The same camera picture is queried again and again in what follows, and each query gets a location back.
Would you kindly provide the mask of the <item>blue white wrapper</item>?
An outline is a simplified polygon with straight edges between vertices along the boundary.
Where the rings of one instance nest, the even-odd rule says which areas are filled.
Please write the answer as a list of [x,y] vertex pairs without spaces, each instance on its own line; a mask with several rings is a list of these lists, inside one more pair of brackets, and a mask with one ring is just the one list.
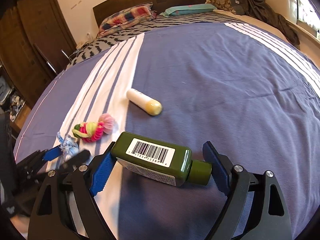
[[57,133],[57,139],[60,142],[59,148],[63,155],[63,161],[66,162],[79,153],[77,139],[70,135],[62,137],[61,133]]

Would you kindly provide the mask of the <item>green square bottle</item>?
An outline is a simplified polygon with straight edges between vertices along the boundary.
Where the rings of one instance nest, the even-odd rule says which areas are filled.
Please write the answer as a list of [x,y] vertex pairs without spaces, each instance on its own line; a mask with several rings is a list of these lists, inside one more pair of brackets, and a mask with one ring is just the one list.
[[111,154],[127,170],[171,186],[184,183],[207,185],[212,165],[194,160],[187,146],[123,132]]

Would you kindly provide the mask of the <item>colourful yarn scrap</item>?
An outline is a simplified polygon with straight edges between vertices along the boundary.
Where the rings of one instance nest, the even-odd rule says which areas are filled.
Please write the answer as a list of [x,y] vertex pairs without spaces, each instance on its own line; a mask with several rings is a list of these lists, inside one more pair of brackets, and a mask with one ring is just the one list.
[[103,135],[111,134],[115,124],[115,119],[108,113],[99,116],[97,122],[82,122],[72,129],[72,133],[76,138],[84,142],[96,142]]

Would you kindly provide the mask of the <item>white yellow tube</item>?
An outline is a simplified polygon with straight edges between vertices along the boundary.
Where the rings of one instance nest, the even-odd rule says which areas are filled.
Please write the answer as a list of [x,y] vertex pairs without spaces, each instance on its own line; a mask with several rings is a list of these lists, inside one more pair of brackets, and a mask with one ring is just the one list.
[[162,111],[162,104],[159,101],[143,94],[142,92],[134,88],[130,88],[127,91],[126,97],[132,103],[146,111],[146,113],[148,113],[151,116],[157,116]]

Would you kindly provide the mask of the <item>brown wooden wardrobe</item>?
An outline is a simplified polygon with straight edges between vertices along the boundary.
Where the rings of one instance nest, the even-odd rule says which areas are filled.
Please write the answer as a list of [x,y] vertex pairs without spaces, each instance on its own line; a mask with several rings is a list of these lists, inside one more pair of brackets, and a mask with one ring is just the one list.
[[1,63],[30,108],[75,48],[57,0],[13,0],[1,17]]

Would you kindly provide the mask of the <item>zebra pattern sheet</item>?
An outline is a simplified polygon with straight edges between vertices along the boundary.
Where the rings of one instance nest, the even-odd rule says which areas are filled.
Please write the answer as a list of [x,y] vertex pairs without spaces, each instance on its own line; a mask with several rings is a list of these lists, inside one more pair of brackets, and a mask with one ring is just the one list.
[[242,23],[243,21],[232,16],[221,14],[219,12],[205,12],[193,15],[182,15],[173,17],[157,16],[155,20],[142,22],[127,29],[121,30],[117,33],[110,34],[106,37],[99,37],[94,39],[90,43],[86,43],[71,55],[71,61],[67,65],[67,68],[71,68],[75,64],[90,59],[91,57],[110,49],[112,46],[128,40],[129,38],[135,37],[141,33],[152,31],[153,29],[201,22]]

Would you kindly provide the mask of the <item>purple striped bed cover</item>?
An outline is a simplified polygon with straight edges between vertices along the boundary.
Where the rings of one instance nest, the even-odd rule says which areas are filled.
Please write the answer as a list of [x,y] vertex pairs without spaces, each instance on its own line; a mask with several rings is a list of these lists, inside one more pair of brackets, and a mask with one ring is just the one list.
[[[134,88],[159,101],[151,116]],[[127,131],[187,146],[202,158],[210,141],[252,173],[274,172],[297,237],[319,207],[319,69],[295,47],[247,23],[154,29],[59,74],[31,110],[16,141],[17,161],[59,144],[103,113],[113,132],[79,147],[102,154]]]

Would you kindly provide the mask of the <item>plaid pillow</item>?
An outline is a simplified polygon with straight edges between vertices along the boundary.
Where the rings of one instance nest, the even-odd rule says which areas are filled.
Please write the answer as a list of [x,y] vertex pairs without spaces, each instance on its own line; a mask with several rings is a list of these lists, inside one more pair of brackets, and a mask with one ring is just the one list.
[[105,18],[97,33],[97,38],[106,37],[139,23],[155,20],[157,13],[152,10],[153,3],[135,5]]

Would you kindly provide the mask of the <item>teal pillow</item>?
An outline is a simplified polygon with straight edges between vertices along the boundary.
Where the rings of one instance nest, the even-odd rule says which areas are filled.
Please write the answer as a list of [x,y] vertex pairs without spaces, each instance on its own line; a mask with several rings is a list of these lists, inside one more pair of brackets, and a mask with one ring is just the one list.
[[193,4],[193,5],[182,5],[176,7],[170,7],[160,15],[164,17],[181,16],[181,15],[192,15],[204,12],[213,12],[216,9],[212,4]]

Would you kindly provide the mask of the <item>white storage box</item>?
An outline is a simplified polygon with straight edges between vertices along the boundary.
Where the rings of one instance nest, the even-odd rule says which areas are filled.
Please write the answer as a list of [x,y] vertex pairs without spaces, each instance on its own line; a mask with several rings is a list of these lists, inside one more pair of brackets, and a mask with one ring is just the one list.
[[265,0],[274,12],[283,15],[292,23],[297,22],[297,0]]

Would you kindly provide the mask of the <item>brown curtain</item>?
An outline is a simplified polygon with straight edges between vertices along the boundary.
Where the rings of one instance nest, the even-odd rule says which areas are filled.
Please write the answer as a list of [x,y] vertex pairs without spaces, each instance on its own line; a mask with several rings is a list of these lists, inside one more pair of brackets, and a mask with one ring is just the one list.
[[265,0],[239,0],[244,12],[262,22],[278,29],[286,39],[293,45],[300,45],[296,32],[291,28],[289,22],[281,14],[276,13]]

